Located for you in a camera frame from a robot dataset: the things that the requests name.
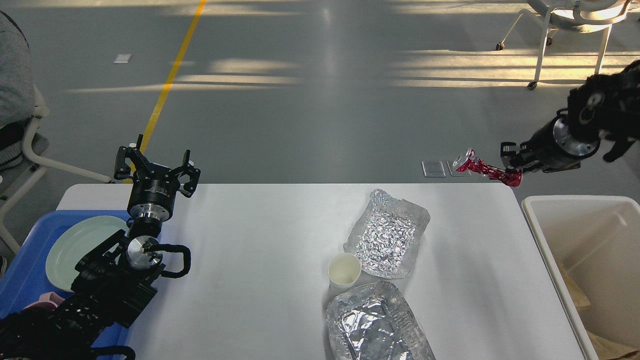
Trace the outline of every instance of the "light green plate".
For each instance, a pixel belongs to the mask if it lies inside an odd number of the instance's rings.
[[[65,231],[47,256],[45,270],[51,284],[71,292],[71,284],[78,276],[75,270],[78,261],[120,229],[127,230],[124,220],[99,216],[83,220]]]

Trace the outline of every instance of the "gray floor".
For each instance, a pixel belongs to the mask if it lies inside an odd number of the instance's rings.
[[[48,156],[112,175],[119,145],[145,130],[197,0],[4,0],[24,30],[52,111]],[[421,160],[467,147],[500,164],[593,73],[600,35],[558,33],[532,79],[540,29],[529,19],[492,51],[521,1],[209,0],[146,155],[169,166],[184,149],[202,183],[430,183]],[[639,14],[616,25],[605,72],[640,58]],[[113,64],[131,53],[128,64]],[[530,195],[623,195],[640,201],[640,150],[558,174],[525,176]],[[8,215],[22,241],[64,191],[91,180],[50,171]],[[7,255],[6,249],[0,254]]]

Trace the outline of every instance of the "white paper cup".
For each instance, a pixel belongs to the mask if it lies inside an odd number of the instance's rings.
[[[331,259],[327,272],[332,288],[348,289],[360,277],[360,261],[353,254],[345,252]]]

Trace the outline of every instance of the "sunlight on floor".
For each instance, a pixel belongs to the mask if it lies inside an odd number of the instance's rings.
[[[406,51],[406,60],[391,64],[392,86],[519,86],[533,80],[537,57],[516,51]],[[602,73],[619,72],[636,54],[607,53]],[[541,83],[578,85],[593,74],[596,54],[557,54],[542,63]]]
[[[207,0],[207,4],[293,3],[307,0]],[[198,5],[200,0],[6,0],[8,8],[93,8]]]
[[[524,2],[512,1],[443,1],[443,0],[387,0],[392,11],[405,15],[472,14],[472,13],[517,13],[528,7]]]
[[[220,3],[207,2],[202,11],[202,16],[293,16],[302,15],[300,12],[286,12],[270,10],[261,7],[261,3],[272,0],[257,1],[257,4],[250,4],[253,1],[244,1],[244,4],[232,4],[233,1],[224,1]],[[177,9],[171,8],[165,11],[166,15],[193,15],[196,11],[197,4],[189,6],[181,6]]]
[[[230,58],[212,61],[208,74],[186,74],[177,76],[171,90],[260,90],[282,88],[299,84],[294,76],[283,76],[284,70],[298,69],[300,65],[285,61]],[[85,88],[67,90],[70,93],[101,92],[155,92],[163,84],[123,86],[116,88]]]

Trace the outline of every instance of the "white table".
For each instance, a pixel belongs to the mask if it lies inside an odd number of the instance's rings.
[[[201,184],[178,195],[161,239],[187,245],[193,266],[154,283],[128,342],[137,359],[330,359],[326,267],[375,188],[431,214],[415,267],[394,283],[438,360],[584,358],[513,192],[485,183]],[[125,209],[130,189],[75,185],[58,209]]]

